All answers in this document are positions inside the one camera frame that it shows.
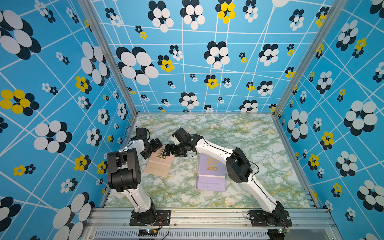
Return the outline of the pink calendar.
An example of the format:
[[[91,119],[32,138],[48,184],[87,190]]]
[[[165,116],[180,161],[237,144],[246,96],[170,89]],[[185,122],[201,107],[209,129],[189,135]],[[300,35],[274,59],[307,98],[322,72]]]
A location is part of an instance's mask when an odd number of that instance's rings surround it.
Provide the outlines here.
[[[174,156],[163,156],[164,149],[165,147],[162,147],[155,153],[152,153],[145,167],[144,173],[159,176],[162,178],[167,177],[171,165],[173,163]]]

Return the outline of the purple calendar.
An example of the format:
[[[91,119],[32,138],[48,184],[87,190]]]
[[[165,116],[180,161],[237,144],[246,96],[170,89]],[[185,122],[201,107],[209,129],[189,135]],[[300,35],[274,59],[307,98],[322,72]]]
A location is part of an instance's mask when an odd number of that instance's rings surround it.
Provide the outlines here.
[[[196,187],[200,191],[225,192],[225,165],[211,156],[199,154]]]

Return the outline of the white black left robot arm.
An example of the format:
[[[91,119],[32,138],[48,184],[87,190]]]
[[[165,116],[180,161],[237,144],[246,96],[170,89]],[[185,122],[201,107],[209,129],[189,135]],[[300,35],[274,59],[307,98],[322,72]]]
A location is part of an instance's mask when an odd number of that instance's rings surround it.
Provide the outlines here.
[[[159,139],[150,140],[149,130],[137,128],[136,136],[124,148],[108,153],[108,185],[130,200],[132,217],[144,225],[154,224],[158,217],[155,204],[141,186],[139,156],[148,159],[162,146]]]

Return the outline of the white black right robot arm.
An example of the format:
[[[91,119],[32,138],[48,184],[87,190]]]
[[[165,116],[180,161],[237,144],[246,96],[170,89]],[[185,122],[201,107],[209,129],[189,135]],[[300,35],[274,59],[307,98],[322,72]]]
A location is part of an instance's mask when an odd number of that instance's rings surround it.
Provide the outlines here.
[[[221,147],[206,140],[203,136],[188,134],[183,128],[173,132],[172,144],[165,146],[163,156],[186,157],[187,152],[210,156],[226,165],[229,178],[247,188],[259,203],[263,213],[262,220],[269,225],[285,224],[290,226],[291,218],[284,206],[277,201],[257,180],[251,168],[251,162],[240,148],[233,150]]]

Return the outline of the left green circuit board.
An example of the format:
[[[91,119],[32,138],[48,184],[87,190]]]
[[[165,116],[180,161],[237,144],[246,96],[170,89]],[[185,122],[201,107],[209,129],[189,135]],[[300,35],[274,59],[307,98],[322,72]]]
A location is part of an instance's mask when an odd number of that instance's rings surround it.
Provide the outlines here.
[[[156,237],[158,231],[156,229],[140,229],[139,237]]]

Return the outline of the green circuit board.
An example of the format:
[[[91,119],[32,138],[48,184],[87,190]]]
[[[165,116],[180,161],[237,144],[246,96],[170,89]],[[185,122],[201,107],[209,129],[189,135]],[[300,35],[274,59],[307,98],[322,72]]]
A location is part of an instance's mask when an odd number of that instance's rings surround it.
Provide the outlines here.
[[[284,240],[286,234],[290,234],[290,229],[268,229],[270,240]]]
[[[140,229],[139,237],[156,237],[158,231],[156,229]]]

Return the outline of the right green circuit board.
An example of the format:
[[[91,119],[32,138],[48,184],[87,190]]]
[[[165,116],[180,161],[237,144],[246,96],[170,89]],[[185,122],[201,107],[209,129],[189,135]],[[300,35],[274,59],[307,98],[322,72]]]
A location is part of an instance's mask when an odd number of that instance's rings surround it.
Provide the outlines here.
[[[286,234],[290,234],[290,229],[268,229],[270,240],[284,240]]]

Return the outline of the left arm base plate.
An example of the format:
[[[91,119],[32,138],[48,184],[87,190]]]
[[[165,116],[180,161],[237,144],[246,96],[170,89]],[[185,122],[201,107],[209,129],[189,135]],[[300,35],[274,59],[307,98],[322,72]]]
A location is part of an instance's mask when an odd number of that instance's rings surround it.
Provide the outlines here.
[[[171,220],[170,210],[156,210],[156,214],[149,210],[143,213],[131,212],[130,226],[169,226]]]

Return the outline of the aluminium front rail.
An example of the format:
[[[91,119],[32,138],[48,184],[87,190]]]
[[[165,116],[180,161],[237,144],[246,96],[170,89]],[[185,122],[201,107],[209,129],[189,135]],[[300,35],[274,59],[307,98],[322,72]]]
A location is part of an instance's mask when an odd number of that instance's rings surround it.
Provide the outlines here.
[[[95,209],[83,240],[269,240],[268,229],[290,229],[284,240],[341,240],[326,209],[289,209],[292,227],[253,227],[248,209],[171,209],[169,226],[130,226],[131,209]],[[156,237],[139,237],[140,229],[156,229]]]

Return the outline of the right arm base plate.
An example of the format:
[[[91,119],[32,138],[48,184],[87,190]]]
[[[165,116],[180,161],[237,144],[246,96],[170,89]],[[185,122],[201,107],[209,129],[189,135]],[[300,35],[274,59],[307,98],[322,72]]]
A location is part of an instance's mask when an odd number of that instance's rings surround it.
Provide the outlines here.
[[[265,211],[249,211],[247,218],[251,221],[253,227],[292,227],[292,218],[288,211],[282,213],[267,213]]]

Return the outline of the aluminium corner post left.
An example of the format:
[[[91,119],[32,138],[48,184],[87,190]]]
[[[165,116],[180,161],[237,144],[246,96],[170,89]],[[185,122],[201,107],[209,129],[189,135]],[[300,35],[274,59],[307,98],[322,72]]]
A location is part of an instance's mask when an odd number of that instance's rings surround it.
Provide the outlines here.
[[[93,33],[95,35],[95,38],[97,42],[100,45],[100,48],[102,49],[102,52],[106,58],[106,61],[110,67],[111,72],[113,73],[115,80],[117,82],[117,85],[124,96],[127,105],[133,115],[133,119],[135,120],[138,115],[137,108],[134,104],[133,99],[131,98],[127,85],[123,79],[123,76],[118,68],[117,62],[114,60],[114,55],[112,53],[111,48],[108,45],[107,39],[104,35],[104,32],[102,30],[102,26],[99,23],[96,13],[93,9],[91,1],[86,1],[86,0],[79,0],[79,4],[87,18],[87,20],[90,22],[91,27],[93,27]]]

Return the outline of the aluminium corner post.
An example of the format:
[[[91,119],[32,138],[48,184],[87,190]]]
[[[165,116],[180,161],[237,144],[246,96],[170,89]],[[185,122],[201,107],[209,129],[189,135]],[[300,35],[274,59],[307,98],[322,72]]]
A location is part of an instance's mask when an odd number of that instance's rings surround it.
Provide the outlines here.
[[[123,76],[118,68],[117,62],[114,60],[114,55],[112,53],[111,48],[108,45],[107,39],[104,35],[104,32],[102,30],[102,26],[99,23],[96,13],[93,9],[91,1],[86,1],[86,0],[79,0],[79,4],[87,18],[87,20],[90,22],[91,27],[93,27],[93,33],[95,35],[95,38],[97,42],[100,45],[100,48],[102,49],[102,52],[106,58],[106,61],[110,67],[111,72],[113,73],[115,80],[117,82],[117,85],[124,96],[127,105],[133,115],[133,119],[135,120],[138,115],[137,108],[134,104],[133,99],[131,98],[127,85],[123,79]]]
[[[293,79],[287,85],[282,97],[280,98],[280,101],[278,102],[277,108],[273,113],[275,119],[278,119],[278,116],[283,110],[285,104],[288,102],[293,89],[299,83],[301,77],[303,76],[309,64],[311,63],[315,52],[327,37],[328,33],[332,29],[333,25],[335,24],[337,18],[339,17],[342,9],[344,8],[347,2],[347,0],[334,1],[334,4],[331,6],[330,13],[328,14],[328,18],[322,24],[316,36],[314,37],[310,47],[306,51],[303,59],[301,60],[298,66],[298,70],[296,71]]]

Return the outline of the aluminium corner post right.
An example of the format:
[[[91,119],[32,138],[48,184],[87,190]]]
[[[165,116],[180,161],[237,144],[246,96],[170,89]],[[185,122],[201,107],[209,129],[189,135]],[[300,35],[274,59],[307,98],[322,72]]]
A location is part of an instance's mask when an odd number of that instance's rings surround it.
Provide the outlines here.
[[[278,116],[283,110],[285,104],[288,102],[293,89],[299,83],[301,77],[303,76],[309,64],[311,63],[315,52],[327,37],[328,33],[332,29],[333,25],[335,24],[337,18],[339,17],[342,9],[344,8],[347,2],[347,0],[334,1],[334,4],[331,6],[330,13],[328,14],[328,18],[322,24],[316,36],[314,37],[310,47],[306,51],[303,59],[301,60],[298,66],[298,70],[296,71],[293,79],[287,85],[282,97],[280,98],[280,101],[278,102],[277,108],[273,113],[275,119],[278,119]]]

